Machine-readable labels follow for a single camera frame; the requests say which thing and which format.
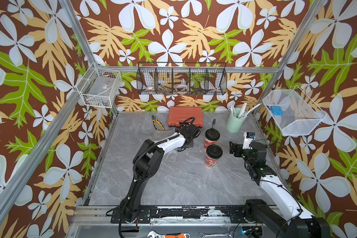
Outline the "red milk tea cup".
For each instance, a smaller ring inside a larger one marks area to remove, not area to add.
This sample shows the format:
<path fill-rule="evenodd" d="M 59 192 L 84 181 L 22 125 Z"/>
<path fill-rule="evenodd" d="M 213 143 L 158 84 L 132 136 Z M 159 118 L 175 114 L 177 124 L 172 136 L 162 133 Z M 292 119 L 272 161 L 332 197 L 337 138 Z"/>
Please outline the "red milk tea cup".
<path fill-rule="evenodd" d="M 223 150 L 217 144 L 211 144 L 206 149 L 205 165 L 208 168 L 213 168 L 216 162 L 222 157 Z"/>
<path fill-rule="evenodd" d="M 206 150 L 210 145 L 215 144 L 220 138 L 220 133 L 214 129 L 210 128 L 205 132 L 205 143 L 204 150 Z"/>

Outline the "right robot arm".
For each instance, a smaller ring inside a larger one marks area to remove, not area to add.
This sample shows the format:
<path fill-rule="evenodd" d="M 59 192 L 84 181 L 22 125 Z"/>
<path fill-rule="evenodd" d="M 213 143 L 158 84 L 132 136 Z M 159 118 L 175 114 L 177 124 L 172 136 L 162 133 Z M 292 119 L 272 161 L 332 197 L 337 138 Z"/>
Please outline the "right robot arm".
<path fill-rule="evenodd" d="M 277 238 L 330 238 L 328 222 L 314 216 L 285 188 L 274 170 L 266 165 L 265 156 L 260 149 L 267 146 L 258 143 L 257 147 L 244 148 L 242 144 L 229 142 L 230 151 L 237 158 L 244 160 L 244 168 L 251 179 L 272 199 L 282 215 L 274 212 L 262 199 L 248 199 L 243 214 L 247 221 L 260 221 Z"/>

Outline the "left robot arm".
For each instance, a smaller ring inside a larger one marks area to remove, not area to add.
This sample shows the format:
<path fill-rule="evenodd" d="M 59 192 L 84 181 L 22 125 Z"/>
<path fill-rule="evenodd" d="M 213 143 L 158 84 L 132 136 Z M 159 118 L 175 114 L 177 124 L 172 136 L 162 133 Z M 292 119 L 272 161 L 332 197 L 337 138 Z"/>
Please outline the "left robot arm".
<path fill-rule="evenodd" d="M 186 119 L 174 129 L 171 136 L 165 139 L 144 141 L 133 160 L 133 179 L 130 189 L 119 206 L 120 224 L 123 221 L 133 222 L 136 219 L 146 184 L 157 173 L 163 156 L 175 149 L 181 152 L 190 148 L 193 140 L 200 135 L 200 128 L 194 124 L 194 121 L 195 117 Z"/>

